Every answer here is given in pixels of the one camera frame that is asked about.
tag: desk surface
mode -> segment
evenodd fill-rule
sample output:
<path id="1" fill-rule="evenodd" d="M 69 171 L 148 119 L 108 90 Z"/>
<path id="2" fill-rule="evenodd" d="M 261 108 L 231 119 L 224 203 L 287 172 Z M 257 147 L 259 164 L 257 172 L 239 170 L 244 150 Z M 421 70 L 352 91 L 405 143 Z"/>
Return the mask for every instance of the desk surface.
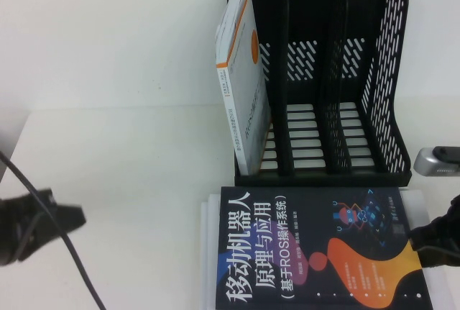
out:
<path id="1" fill-rule="evenodd" d="M 452 101 L 397 103 L 412 160 L 430 145 L 458 145 Z M 200 205 L 233 184 L 233 151 L 222 106 L 38 111 L 12 160 L 87 224 L 71 234 L 107 309 L 197 309 Z M 446 213 L 460 178 L 422 178 L 430 218 Z M 0 198 L 26 191 L 7 171 Z M 451 287 L 460 269 L 446 268 Z M 453 292 L 456 307 L 460 296 Z M 96 309 L 60 240 L 0 270 L 2 308 Z"/>

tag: desk file holder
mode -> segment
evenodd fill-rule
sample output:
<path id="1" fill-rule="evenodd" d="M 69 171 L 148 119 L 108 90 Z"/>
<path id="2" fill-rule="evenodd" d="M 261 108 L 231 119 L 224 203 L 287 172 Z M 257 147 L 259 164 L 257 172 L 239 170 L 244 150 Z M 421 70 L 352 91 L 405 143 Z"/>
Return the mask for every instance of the desk file holder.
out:
<path id="1" fill-rule="evenodd" d="M 235 163 L 235 185 L 406 186 L 393 101 L 408 0 L 252 1 L 277 168 Z"/>

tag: dark blue book cover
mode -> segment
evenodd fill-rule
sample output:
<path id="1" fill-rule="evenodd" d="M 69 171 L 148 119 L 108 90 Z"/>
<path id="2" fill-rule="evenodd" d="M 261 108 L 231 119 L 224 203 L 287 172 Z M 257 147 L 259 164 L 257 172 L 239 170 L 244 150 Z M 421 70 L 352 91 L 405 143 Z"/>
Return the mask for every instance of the dark blue book cover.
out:
<path id="1" fill-rule="evenodd" d="M 216 308 L 432 309 L 397 188 L 222 188 Z"/>

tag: white book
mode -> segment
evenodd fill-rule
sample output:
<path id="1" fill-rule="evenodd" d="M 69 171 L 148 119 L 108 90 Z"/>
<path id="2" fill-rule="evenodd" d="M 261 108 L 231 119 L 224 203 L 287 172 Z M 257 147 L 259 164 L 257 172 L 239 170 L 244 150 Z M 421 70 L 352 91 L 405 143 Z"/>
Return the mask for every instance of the white book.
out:
<path id="1" fill-rule="evenodd" d="M 216 67 L 240 173 L 256 174 L 270 107 L 252 0 L 229 0 L 216 31 Z"/>
<path id="2" fill-rule="evenodd" d="M 210 195 L 208 201 L 208 239 L 206 262 L 208 267 L 206 276 L 207 302 L 206 310 L 216 310 L 217 261 L 219 257 L 219 211 L 220 195 Z"/>
<path id="3" fill-rule="evenodd" d="M 201 204 L 201 221 L 200 221 L 200 246 L 201 246 L 201 295 L 200 310 L 206 310 L 208 304 L 208 202 Z"/>

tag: book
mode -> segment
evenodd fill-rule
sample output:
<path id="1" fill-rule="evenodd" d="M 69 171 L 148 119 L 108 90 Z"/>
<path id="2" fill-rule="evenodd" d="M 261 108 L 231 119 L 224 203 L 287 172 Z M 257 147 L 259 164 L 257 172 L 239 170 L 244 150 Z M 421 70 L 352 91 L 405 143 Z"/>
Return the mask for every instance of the book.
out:
<path id="1" fill-rule="evenodd" d="M 433 308 L 397 188 L 222 188 L 208 226 L 202 309 Z"/>
<path id="2" fill-rule="evenodd" d="M 220 195 L 201 204 L 201 298 L 200 310 L 216 310 Z"/>
<path id="3" fill-rule="evenodd" d="M 270 106 L 252 0 L 229 0 L 216 31 L 216 67 L 239 171 L 256 174 Z"/>

